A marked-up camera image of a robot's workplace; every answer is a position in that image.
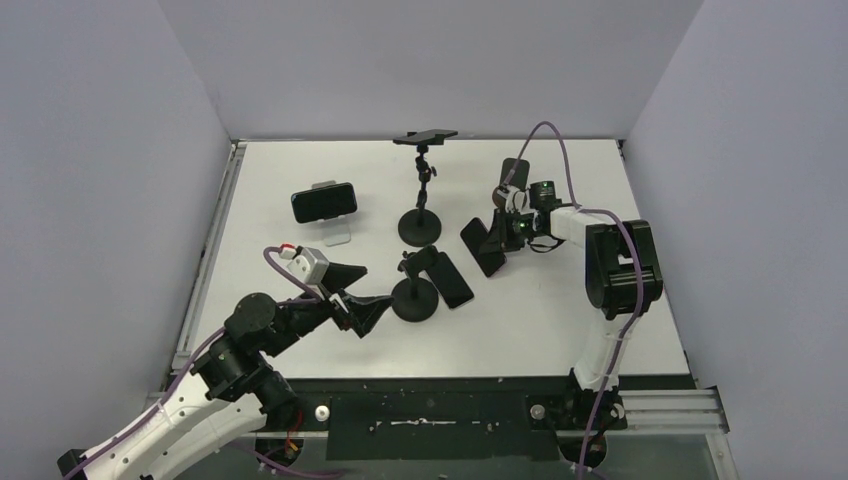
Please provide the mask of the tall black tripod stand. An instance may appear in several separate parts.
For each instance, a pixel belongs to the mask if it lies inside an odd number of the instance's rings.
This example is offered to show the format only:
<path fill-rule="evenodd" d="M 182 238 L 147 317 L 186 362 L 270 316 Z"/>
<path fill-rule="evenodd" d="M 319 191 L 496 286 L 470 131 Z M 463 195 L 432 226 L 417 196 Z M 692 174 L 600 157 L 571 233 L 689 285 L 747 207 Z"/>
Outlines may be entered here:
<path fill-rule="evenodd" d="M 427 186 L 437 175 L 437 171 L 426 160 L 426 154 L 431 146 L 414 147 L 417 152 L 415 167 L 420 186 L 415 207 L 404 213 L 398 221 L 398 234 L 405 244 L 412 247 L 424 247 L 436 242 L 442 232 L 441 220 L 426 207 Z"/>

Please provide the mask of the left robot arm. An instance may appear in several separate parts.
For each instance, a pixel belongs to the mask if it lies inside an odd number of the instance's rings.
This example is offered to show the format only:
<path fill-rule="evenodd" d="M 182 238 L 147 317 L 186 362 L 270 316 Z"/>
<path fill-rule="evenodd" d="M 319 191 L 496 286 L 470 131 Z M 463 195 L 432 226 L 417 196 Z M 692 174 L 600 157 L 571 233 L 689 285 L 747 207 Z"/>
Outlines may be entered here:
<path fill-rule="evenodd" d="M 391 307 L 389 295 L 346 289 L 364 266 L 327 261 L 309 249 L 280 249 L 271 266 L 301 290 L 277 301 L 242 298 L 222 328 L 193 352 L 162 397 L 103 443 L 71 449 L 57 461 L 65 479 L 174 479 L 243 434 L 286 429 L 303 417 L 298 396 L 269 363 L 327 321 L 368 335 Z"/>

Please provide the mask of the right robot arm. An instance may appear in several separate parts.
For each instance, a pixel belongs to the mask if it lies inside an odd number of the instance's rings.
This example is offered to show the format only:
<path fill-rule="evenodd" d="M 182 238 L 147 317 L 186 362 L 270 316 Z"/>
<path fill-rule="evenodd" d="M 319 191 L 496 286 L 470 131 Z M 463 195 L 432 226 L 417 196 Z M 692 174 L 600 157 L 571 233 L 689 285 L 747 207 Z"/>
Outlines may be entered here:
<path fill-rule="evenodd" d="M 618 385 L 621 357 L 631 330 L 663 292 L 664 282 L 652 228 L 643 219 L 623 221 L 611 211 L 565 203 L 551 181 L 521 190 L 501 184 L 492 193 L 491 227 L 481 254 L 507 253 L 531 246 L 539 237 L 556 247 L 565 243 L 584 254 L 584 285 L 599 318 L 573 367 L 579 386 L 562 400 L 565 419 L 586 427 L 602 412 L 595 392 Z"/>

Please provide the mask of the black round base stand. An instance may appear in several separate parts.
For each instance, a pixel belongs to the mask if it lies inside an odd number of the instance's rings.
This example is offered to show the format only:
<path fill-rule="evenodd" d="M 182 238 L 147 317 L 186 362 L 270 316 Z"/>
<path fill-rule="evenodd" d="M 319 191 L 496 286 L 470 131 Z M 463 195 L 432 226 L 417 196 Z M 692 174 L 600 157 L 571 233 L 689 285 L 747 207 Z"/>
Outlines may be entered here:
<path fill-rule="evenodd" d="M 392 309 L 401 320 L 419 323 L 435 313 L 439 293 L 431 281 L 421 277 L 421 273 L 434 266 L 437 260 L 438 250 L 434 245 L 427 245 L 416 252 L 403 252 L 397 270 L 405 278 L 391 292 Z"/>

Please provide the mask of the phone from wooden stand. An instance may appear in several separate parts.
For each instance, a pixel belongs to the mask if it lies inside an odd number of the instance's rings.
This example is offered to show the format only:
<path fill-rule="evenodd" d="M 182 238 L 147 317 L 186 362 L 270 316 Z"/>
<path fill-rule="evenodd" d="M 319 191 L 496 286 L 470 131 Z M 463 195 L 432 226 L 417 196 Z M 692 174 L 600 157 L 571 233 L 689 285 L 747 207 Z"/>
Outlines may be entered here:
<path fill-rule="evenodd" d="M 438 252 L 435 263 L 425 271 L 449 309 L 457 309 L 475 298 L 471 287 L 446 252 Z"/>

